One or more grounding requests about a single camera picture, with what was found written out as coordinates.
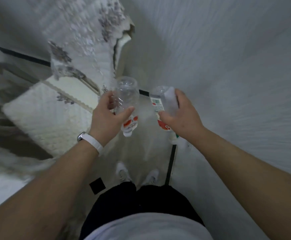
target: forearm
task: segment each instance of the forearm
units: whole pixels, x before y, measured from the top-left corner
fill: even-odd
[[[271,239],[291,239],[291,174],[204,129],[191,142]]]
[[[0,205],[0,239],[54,239],[97,156],[93,146],[80,141]]]

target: shoe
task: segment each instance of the shoe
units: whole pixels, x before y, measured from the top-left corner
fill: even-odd
[[[154,185],[158,181],[158,177],[159,177],[159,170],[158,169],[152,170],[148,174],[148,176],[145,178],[141,186]]]
[[[120,178],[121,182],[131,182],[132,179],[123,162],[118,162],[115,174]]]

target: person's right hand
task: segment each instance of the person's right hand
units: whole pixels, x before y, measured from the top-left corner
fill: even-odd
[[[172,117],[167,112],[160,111],[160,120],[170,126],[176,134],[191,143],[200,133],[205,131],[205,127],[201,122],[198,112],[184,92],[175,89],[175,94],[179,102],[176,116]]]

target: finger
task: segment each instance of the finger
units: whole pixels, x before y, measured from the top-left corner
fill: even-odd
[[[116,115],[116,117],[118,118],[120,123],[123,123],[128,120],[128,118],[130,117],[133,111],[134,111],[134,107],[129,107],[125,109],[123,112]]]
[[[113,103],[109,103],[109,104],[108,104],[108,109],[109,109],[109,110],[114,109],[114,104],[113,104]]]
[[[107,107],[108,104],[110,103],[110,97],[113,96],[113,92],[112,91],[107,91],[105,92],[101,98],[100,98],[100,101],[99,101],[99,104],[101,106],[104,106],[104,107]]]
[[[172,125],[173,117],[169,115],[167,112],[160,111],[159,116],[160,116],[160,120],[162,120],[165,124],[167,124],[168,126]]]
[[[179,108],[182,108],[184,106],[191,104],[191,101],[187,98],[187,96],[181,90],[175,89],[175,95],[179,102]]]

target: red and white label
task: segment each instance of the red and white label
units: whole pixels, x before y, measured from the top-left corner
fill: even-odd
[[[159,126],[164,129],[165,131],[170,131],[171,128],[170,126],[166,125],[162,120],[160,120],[160,116],[159,116],[159,111],[164,111],[164,107],[162,105],[162,101],[161,99],[159,98],[153,98],[151,97],[151,102],[152,102],[152,105],[154,106],[154,111],[155,111],[155,114],[156,116],[158,117],[158,124]]]

